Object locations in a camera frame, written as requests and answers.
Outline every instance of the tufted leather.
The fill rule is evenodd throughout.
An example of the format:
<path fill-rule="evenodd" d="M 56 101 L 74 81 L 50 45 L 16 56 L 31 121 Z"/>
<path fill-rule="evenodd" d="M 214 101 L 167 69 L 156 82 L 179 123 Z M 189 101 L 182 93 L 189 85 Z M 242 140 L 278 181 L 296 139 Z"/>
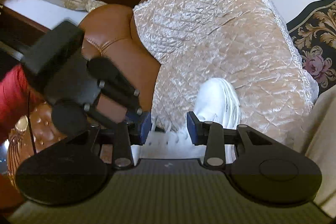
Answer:
<path fill-rule="evenodd" d="M 140 90 L 142 108 L 145 111 L 151 110 L 160 64 L 142 45 L 137 35 L 132 9 L 117 4 L 101 6 L 90 12 L 80 23 L 80 27 L 85 31 L 83 56 L 87 59 L 95 56 L 110 58 L 132 85 Z M 122 121 L 126 113 L 122 106 L 104 96 L 100 97 L 97 108 L 116 122 Z M 31 125 L 37 152 L 65 138 L 54 127 L 48 104 L 39 105 L 31 113 Z M 9 155 L 8 161 L 20 159 L 19 162 L 22 162 L 33 155 L 29 130 L 17 134 L 16 140 L 16 144 L 10 143 L 8 151 L 15 151 L 18 155 Z M 11 172 L 14 176 L 17 166 L 12 166 Z"/>

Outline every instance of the floral pattern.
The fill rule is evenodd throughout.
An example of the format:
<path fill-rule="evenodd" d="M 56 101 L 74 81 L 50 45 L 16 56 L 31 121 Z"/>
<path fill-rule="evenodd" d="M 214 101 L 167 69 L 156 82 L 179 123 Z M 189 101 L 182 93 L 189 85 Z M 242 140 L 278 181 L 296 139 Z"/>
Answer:
<path fill-rule="evenodd" d="M 336 71 L 331 68 L 331 58 L 323 60 L 322 48 L 314 46 L 310 52 L 303 51 L 302 67 L 310 73 L 311 76 L 320 84 L 321 87 L 327 88 L 329 81 L 336 80 Z"/>
<path fill-rule="evenodd" d="M 318 82 L 320 94 L 335 85 L 336 1 L 314 12 L 290 35 L 302 57 L 302 67 Z"/>

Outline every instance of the black cable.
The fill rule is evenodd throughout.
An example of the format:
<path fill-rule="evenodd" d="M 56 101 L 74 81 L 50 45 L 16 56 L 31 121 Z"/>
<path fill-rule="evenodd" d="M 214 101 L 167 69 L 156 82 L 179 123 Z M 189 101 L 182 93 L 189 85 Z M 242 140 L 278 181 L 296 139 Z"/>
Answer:
<path fill-rule="evenodd" d="M 28 127 L 29 127 L 29 131 L 30 131 L 31 145 L 33 146 L 34 155 L 36 155 L 36 147 L 35 147 L 34 136 L 33 136 L 33 131 L 32 131 L 32 124 L 30 123 L 29 101 L 30 101 L 30 92 L 28 93 L 28 113 L 27 113 L 27 118 L 28 118 Z"/>

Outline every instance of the white quilted satin fabric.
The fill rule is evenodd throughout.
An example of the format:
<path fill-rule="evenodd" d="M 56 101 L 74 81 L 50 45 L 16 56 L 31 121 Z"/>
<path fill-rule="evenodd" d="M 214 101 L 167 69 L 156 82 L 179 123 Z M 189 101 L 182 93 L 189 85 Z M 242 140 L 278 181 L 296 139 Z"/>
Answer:
<path fill-rule="evenodd" d="M 224 78 L 241 123 L 284 143 L 313 105 L 312 84 L 268 0 L 148 0 L 134 8 L 143 45 L 161 63 L 152 116 L 178 130 L 202 83 Z"/>

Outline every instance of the white sneaker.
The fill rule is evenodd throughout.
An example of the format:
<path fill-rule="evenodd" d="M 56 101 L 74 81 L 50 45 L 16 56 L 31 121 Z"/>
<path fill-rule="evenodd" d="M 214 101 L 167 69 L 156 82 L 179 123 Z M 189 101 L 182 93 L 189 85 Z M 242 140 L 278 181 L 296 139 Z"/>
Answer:
<path fill-rule="evenodd" d="M 240 108 L 237 94 L 227 81 L 213 78 L 203 83 L 197 94 L 194 113 L 201 122 L 212 121 L 224 128 L 236 129 L 240 123 Z M 134 164 L 142 159 L 201 159 L 203 161 L 206 146 L 192 144 L 187 126 L 172 132 L 171 125 L 166 133 L 155 132 L 153 123 L 146 143 L 142 147 L 132 146 Z M 233 145 L 226 145 L 226 163 L 235 158 Z"/>

